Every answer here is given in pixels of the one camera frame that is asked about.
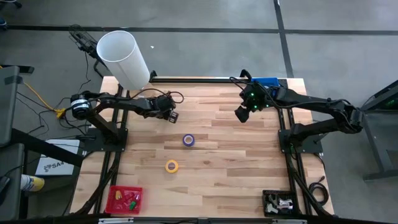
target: tape roll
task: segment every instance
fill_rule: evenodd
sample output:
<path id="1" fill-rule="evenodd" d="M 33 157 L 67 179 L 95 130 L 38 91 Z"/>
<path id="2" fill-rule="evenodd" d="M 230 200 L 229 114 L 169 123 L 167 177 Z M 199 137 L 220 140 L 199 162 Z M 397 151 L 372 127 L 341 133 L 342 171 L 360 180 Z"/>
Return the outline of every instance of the tape roll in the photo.
<path id="1" fill-rule="evenodd" d="M 169 160 L 166 162 L 166 171 L 169 173 L 175 173 L 178 170 L 178 163 L 175 160 Z"/>
<path id="2" fill-rule="evenodd" d="M 195 143 L 195 138 L 191 134 L 186 134 L 182 138 L 182 143 L 184 144 L 184 146 L 193 146 Z"/>

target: blue tape roll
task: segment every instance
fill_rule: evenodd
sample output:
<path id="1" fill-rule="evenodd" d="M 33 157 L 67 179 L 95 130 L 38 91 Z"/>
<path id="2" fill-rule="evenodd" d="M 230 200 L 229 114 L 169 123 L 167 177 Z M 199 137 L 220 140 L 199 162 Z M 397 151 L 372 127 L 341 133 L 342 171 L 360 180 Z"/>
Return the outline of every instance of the blue tape roll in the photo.
<path id="1" fill-rule="evenodd" d="M 192 138 L 192 142 L 187 142 L 187 139 L 189 139 L 189 137 Z M 182 138 L 182 143 L 184 144 L 184 146 L 193 146 L 195 143 L 195 138 L 193 137 L 193 135 L 191 134 L 186 134 L 184 135 L 184 137 Z"/>

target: wooden tabletop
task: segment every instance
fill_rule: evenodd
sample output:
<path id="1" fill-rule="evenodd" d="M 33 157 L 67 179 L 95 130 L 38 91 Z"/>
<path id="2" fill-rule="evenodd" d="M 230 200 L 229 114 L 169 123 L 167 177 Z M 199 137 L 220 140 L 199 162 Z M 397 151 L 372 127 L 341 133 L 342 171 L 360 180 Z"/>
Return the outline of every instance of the wooden tabletop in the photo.
<path id="1" fill-rule="evenodd" d="M 306 94 L 303 79 L 291 78 L 287 83 L 297 93 Z M 234 110 L 242 99 L 240 89 L 233 84 L 155 83 L 153 87 L 179 91 L 185 101 L 175 110 L 180 115 L 176 124 L 129 112 L 129 139 L 121 157 L 117 185 L 144 188 L 139 216 L 264 217 L 262 190 L 289 190 L 285 157 L 280 153 L 277 137 L 277 111 L 268 108 L 251 113 L 246 123 L 240 123 Z M 104 77 L 101 92 L 115 94 L 117 89 L 114 77 Z M 112 112 L 106 109 L 101 115 L 111 120 Z M 310 111 L 294 108 L 293 112 L 296 123 L 312 122 Z M 194 135 L 194 146 L 182 144 L 185 134 Z M 103 157 L 103 152 L 95 152 L 83 161 L 71 212 L 81 208 L 97 187 Z M 325 175 L 317 157 L 302 154 L 302 158 L 308 184 Z M 165 170 L 170 159 L 179 164 L 174 174 Z M 302 192 L 297 184 L 296 187 L 304 212 Z M 104 191 L 101 212 L 108 189 Z M 330 199 L 325 209 L 333 213 Z"/>

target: concrete floor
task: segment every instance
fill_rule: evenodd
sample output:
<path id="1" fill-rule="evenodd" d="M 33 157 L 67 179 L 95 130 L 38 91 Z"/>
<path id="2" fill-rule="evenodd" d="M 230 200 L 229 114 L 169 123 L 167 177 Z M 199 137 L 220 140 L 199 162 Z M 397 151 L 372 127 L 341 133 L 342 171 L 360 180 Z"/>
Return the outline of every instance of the concrete floor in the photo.
<path id="1" fill-rule="evenodd" d="M 21 1 L 0 15 L 9 24 L 117 27 L 201 27 L 277 29 L 272 0 L 69 0 Z M 395 0 L 280 0 L 286 29 L 398 30 Z M 97 40 L 104 32 L 91 32 Z M 255 77 L 286 77 L 278 34 L 135 32 L 150 70 L 160 76 L 238 76 L 242 68 Z M 75 93 L 85 81 L 84 54 L 68 32 L 9 30 L 0 32 L 0 62 L 31 65 L 24 77 L 50 105 Z M 346 98 L 361 106 L 376 91 L 397 79 L 398 36 L 287 35 L 294 77 L 304 78 L 309 95 Z M 86 90 L 99 91 L 101 79 L 89 58 Z M 24 86 L 19 91 L 33 94 Z M 42 109 L 27 102 L 37 111 Z M 38 118 L 17 104 L 14 127 L 30 131 Z M 326 119 L 314 113 L 315 120 Z M 42 139 L 79 134 L 65 130 L 45 114 L 50 131 Z M 365 183 L 377 171 L 364 133 L 329 134 L 322 141 L 331 200 L 340 217 L 397 222 L 398 178 Z M 65 189 L 36 196 L 30 216 L 60 215 Z"/>

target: red basket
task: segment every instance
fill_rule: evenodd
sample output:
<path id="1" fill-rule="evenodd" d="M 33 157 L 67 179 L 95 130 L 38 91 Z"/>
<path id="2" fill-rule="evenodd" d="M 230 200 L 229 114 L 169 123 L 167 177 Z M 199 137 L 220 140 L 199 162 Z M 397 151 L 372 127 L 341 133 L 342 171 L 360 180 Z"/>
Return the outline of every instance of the red basket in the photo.
<path id="1" fill-rule="evenodd" d="M 122 198 L 116 200 L 116 191 L 120 191 Z M 137 205 L 130 210 L 131 202 Z M 142 187 L 111 186 L 109 188 L 108 201 L 106 202 L 106 213 L 111 214 L 139 214 L 142 202 Z"/>

